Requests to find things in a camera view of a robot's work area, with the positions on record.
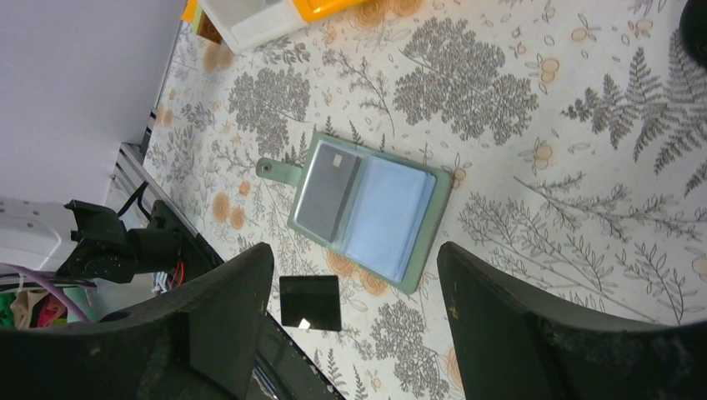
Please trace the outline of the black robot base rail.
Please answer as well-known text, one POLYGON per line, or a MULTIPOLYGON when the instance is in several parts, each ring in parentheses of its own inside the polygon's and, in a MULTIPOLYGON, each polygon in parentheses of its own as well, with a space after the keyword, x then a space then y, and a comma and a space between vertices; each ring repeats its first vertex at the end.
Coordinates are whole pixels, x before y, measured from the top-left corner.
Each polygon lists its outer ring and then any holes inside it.
POLYGON ((255 373, 277 399, 339 399, 340 391, 268 313, 274 260, 259 243, 226 262, 164 202, 146 227, 128 229, 119 212, 72 200, 73 250, 62 278, 130 283, 142 273, 170 272, 177 283, 158 295, 169 315, 178 359, 218 387, 243 397, 255 373))

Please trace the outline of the dark grey credit card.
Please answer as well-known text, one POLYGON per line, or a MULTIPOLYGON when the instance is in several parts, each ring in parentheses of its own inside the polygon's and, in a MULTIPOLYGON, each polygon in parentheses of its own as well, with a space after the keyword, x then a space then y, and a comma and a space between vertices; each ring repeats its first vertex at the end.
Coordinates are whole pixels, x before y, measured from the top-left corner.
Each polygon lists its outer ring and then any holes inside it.
POLYGON ((305 176, 294 222, 317 238, 333 242, 362 161, 356 152, 319 142, 305 176))

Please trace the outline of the yellow double storage bin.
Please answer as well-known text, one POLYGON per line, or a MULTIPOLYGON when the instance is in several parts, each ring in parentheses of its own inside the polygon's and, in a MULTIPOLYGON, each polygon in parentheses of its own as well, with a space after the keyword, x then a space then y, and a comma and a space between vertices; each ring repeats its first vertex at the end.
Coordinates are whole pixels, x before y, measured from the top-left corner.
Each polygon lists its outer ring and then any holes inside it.
POLYGON ((293 0, 292 3, 306 23, 314 23, 364 0, 293 0))

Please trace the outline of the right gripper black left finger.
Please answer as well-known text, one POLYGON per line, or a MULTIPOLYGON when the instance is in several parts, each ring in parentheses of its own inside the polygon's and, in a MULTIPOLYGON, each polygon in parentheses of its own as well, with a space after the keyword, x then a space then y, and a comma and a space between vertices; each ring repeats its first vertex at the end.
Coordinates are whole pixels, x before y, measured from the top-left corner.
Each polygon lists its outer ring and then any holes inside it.
POLYGON ((243 399, 273 279, 261 242, 97 322, 1 332, 4 399, 243 399))

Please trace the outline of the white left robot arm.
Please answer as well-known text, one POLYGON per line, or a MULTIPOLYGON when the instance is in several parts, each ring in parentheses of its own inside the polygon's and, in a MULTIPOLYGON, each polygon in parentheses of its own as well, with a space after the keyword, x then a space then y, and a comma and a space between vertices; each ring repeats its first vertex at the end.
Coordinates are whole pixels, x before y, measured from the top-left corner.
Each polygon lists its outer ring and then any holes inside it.
POLYGON ((59 202, 30 202, 1 197, 1 273, 19 266, 41 273, 55 273, 77 243, 73 211, 59 202))

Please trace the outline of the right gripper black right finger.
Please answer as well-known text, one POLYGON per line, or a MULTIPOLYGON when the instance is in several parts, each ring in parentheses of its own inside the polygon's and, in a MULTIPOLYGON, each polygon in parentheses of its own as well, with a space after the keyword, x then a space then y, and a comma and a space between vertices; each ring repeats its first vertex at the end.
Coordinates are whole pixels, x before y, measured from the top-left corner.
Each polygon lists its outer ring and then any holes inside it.
POLYGON ((454 242, 437 256, 468 399, 703 399, 706 324, 669 327, 597 312, 454 242))

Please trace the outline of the black credit card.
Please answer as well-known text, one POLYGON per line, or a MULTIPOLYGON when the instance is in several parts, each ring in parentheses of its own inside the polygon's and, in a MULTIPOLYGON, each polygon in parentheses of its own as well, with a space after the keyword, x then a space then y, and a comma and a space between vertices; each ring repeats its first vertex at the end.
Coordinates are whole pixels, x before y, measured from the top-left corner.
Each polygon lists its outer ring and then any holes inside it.
POLYGON ((283 326, 332 332, 342 329, 337 276, 282 276, 278 283, 283 326))

